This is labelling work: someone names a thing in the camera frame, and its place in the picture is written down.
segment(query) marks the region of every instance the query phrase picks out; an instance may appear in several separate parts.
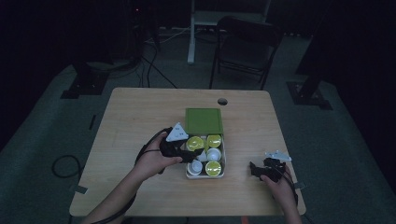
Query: green box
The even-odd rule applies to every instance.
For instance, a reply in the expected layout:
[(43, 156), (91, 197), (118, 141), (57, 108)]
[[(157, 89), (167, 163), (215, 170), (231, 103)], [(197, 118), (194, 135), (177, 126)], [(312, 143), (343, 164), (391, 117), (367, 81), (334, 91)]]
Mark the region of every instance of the green box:
[(186, 108), (185, 128), (188, 134), (223, 134), (220, 109)]

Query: left hand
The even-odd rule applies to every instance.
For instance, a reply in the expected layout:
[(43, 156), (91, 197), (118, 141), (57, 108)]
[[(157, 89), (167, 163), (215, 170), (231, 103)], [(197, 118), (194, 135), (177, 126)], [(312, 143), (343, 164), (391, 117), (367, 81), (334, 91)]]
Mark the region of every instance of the left hand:
[[(159, 149), (160, 143), (167, 136), (167, 133), (161, 133), (146, 148), (146, 151)], [(142, 155), (134, 166), (133, 171), (137, 172), (142, 180), (146, 180), (158, 174), (163, 168), (182, 162), (181, 157), (164, 157), (161, 151), (149, 151)]]

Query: chair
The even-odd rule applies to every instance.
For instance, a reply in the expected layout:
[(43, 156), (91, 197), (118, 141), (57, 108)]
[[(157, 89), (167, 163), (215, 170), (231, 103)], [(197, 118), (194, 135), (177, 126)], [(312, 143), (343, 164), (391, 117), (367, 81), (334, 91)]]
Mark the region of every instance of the chair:
[(283, 31), (269, 23), (226, 16), (219, 20), (216, 32), (218, 43), (209, 89), (212, 89), (216, 67), (218, 73), (221, 67), (226, 67), (260, 76), (260, 90), (263, 90)]

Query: hand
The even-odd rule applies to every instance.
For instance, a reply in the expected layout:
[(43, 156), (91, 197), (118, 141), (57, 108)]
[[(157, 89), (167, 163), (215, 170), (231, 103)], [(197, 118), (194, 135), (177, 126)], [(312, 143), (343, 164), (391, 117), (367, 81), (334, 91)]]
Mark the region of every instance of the hand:
[[(293, 183), (289, 167), (286, 165), (285, 168), (285, 177), (289, 178), (289, 181)], [(284, 211), (285, 209), (291, 209), (292, 207), (296, 207), (294, 193), (291, 190), (291, 187), (285, 177), (280, 178), (276, 183), (266, 175), (261, 176), (263, 182), (271, 190), (275, 200), (280, 204)]]
[(182, 162), (181, 157), (173, 157), (168, 158), (164, 157), (160, 150), (158, 151), (149, 151), (156, 150), (160, 148), (160, 143), (167, 136), (167, 133), (161, 133), (155, 138), (146, 148), (147, 151), (142, 157), (139, 159), (137, 164), (134, 166), (133, 171), (139, 175), (142, 180), (146, 180), (156, 174), (158, 174), (163, 168)]

